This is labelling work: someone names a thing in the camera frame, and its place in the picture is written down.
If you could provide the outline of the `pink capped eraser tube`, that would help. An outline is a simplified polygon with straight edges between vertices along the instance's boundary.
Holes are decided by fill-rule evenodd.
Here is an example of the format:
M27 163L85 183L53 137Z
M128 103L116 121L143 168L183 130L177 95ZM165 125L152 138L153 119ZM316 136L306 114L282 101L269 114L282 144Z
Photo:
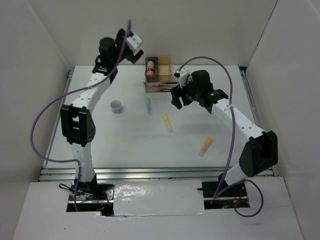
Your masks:
M153 76L155 73L155 63L150 60L147 62L146 67L147 67L146 76Z

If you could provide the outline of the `blue ink pen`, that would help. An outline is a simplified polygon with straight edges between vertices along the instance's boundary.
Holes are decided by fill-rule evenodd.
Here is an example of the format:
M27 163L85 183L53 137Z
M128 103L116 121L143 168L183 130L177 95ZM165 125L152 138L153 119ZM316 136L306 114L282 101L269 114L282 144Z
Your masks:
M177 81L162 81L159 84L160 85L177 85L179 82Z

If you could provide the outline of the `red gel pen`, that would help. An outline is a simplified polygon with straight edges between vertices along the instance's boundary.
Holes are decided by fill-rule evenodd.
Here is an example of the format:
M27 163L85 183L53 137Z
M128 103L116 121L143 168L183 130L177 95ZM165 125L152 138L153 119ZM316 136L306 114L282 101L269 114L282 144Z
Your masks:
M155 88L164 88L164 87L170 87L171 84L153 84L152 86Z

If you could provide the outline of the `clear paper clip jar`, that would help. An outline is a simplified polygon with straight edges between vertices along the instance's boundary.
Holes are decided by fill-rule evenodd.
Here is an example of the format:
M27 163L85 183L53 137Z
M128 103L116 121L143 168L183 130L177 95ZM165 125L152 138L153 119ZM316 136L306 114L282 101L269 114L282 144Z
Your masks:
M111 111L115 114L119 114L122 111L122 104L119 100L113 100L110 103Z

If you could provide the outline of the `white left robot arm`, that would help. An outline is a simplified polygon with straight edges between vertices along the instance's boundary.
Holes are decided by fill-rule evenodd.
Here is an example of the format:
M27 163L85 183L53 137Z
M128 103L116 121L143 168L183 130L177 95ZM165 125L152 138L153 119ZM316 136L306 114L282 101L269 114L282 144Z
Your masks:
M60 108L62 135L70 144L73 158L78 161L74 184L88 200L99 193L91 154L91 142L97 132L92 113L116 78L118 64L123 60L134 64L143 55L142 43L137 34L124 29L120 29L115 38L102 38L87 86L71 104Z

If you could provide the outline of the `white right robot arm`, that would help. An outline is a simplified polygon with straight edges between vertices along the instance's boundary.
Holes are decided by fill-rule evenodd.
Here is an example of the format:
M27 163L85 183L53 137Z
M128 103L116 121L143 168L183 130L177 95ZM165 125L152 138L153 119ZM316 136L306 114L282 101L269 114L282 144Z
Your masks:
M179 84L170 92L171 103L177 109L198 102L232 130L233 141L240 140L244 145L238 163L226 172L224 180L218 184L220 194L230 196L236 189L236 182L252 178L278 163L277 135L255 125L231 104L228 94L213 87L206 70L190 72L182 68L174 76Z

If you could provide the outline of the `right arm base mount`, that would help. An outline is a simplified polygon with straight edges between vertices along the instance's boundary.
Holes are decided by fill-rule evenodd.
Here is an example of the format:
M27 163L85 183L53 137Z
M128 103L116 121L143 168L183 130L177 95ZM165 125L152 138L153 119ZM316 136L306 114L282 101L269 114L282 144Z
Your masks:
M221 188L218 188L222 175L218 176L217 181L204 181L197 188L203 195L204 209L232 209L236 204L238 208L248 208L250 204L245 183L229 187L224 181Z

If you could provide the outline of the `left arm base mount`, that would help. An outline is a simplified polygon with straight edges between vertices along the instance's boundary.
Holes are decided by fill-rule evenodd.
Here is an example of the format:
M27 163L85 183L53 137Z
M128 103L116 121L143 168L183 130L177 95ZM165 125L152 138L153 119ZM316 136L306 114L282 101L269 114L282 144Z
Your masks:
M102 209L104 208L103 205L112 206L114 203L114 184L98 184L93 193L80 189L75 193L75 186L73 184L68 186L60 183L58 187L69 192L68 202L73 206L75 204L97 204L97 208Z

